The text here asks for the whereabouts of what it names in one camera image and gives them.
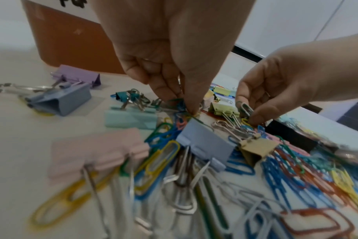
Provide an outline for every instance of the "human hand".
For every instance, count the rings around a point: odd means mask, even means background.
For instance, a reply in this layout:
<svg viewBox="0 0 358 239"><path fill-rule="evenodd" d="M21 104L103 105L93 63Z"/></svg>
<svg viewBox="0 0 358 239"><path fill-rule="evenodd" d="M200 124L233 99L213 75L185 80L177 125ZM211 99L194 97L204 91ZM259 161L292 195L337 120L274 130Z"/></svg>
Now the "human hand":
<svg viewBox="0 0 358 239"><path fill-rule="evenodd" d="M239 82L240 102L258 125L312 101L358 98L358 34L279 49Z"/></svg>
<svg viewBox="0 0 358 239"><path fill-rule="evenodd" d="M191 113L208 91L255 0L92 0L124 71Z"/></svg>

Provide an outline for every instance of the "pile of paper clips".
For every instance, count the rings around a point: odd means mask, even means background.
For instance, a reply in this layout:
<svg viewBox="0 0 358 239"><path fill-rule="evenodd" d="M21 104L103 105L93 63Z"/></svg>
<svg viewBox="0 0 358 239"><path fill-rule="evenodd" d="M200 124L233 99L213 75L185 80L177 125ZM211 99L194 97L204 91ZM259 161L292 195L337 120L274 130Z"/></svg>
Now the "pile of paper clips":
<svg viewBox="0 0 358 239"><path fill-rule="evenodd" d="M340 207L350 206L358 213L358 185L348 172L320 150L309 154L281 137L266 133L264 126L251 127L247 118L253 110L246 104L238 109L240 115L223 111L219 116L224 120L218 118L206 125L186 112L182 100L172 109L163 107L159 100L150 102L137 90L113 97L124 103L118 110L134 107L143 112L150 108L171 115L144 142L136 139L138 130L132 129L117 131L118 137L125 137L120 147L115 146L118 144L113 140L117 137L110 133L93 136L96 142L102 139L113 142L93 153L97 155L103 150L107 154L98 156L97 160L71 161L70 172L68 163L56 164L52 177L66 180L69 173L76 172L75 176L83 175L84 180L75 182L38 208L30 220L35 228L51 227L62 221L92 196L105 235L111 238L111 226L97 191L118 177L128 182L124 192L128 192L126 198L131 206L126 211L148 238L358 238L353 223L339 211ZM229 142L222 134L227 135ZM67 154L71 158L80 156L74 146ZM262 160L253 162L256 157ZM230 173L241 182L247 180L245 177L255 177L255 164L261 166L261 176L275 199L266 197L257 188L224 177ZM93 178L97 173L91 173L92 169L110 172L96 183ZM90 193L72 199L85 182ZM288 197L289 191L295 196ZM303 203L302 207L294 208L296 198ZM69 209L51 222L43 223L46 211L61 201ZM312 216L327 226L313 224L309 228L311 222L306 217ZM307 227L293 226L293 221L299 218Z"/></svg>

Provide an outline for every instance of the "table surface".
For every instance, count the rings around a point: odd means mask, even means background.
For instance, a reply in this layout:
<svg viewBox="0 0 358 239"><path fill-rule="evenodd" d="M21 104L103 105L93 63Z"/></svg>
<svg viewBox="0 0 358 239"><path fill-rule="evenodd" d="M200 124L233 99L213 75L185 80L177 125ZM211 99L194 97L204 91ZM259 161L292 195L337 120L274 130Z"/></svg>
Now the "table surface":
<svg viewBox="0 0 358 239"><path fill-rule="evenodd" d="M54 70L39 59L33 46L29 49L0 49L0 83L50 85L52 79L49 73ZM101 81L102 86L91 91L92 99L67 117L40 116L25 107L14 95L0 94L0 238L100 238L102 228L92 202L86 203L65 222L46 231L30 230L27 221L41 203L64 186L49 186L46 177L53 140L115 130L104 127L103 113L114 103L109 96L116 91L136 88L148 98L155 98L148 86L124 75L102 74ZM237 86L237 80L223 75L218 75L214 82L229 88ZM288 116L336 143L358 148L357 131L303 108L289 112ZM148 130L141 130L141 137L145 138L149 133ZM261 180L259 165L256 171L257 176L237 176L226 172L221 173L221 176L272 198L272 193ZM127 238L129 234L125 232L131 231L132 227L120 217L128 207L125 179L116 180L115 188L121 200L117 204L114 204L109 187L100 193L100 197L111 225L114 225L113 235ZM304 207L291 192L288 195L293 208ZM226 212L233 218L236 215L231 208L226 209ZM341 211L354 222L358 230L358 215L348 208Z"/></svg>

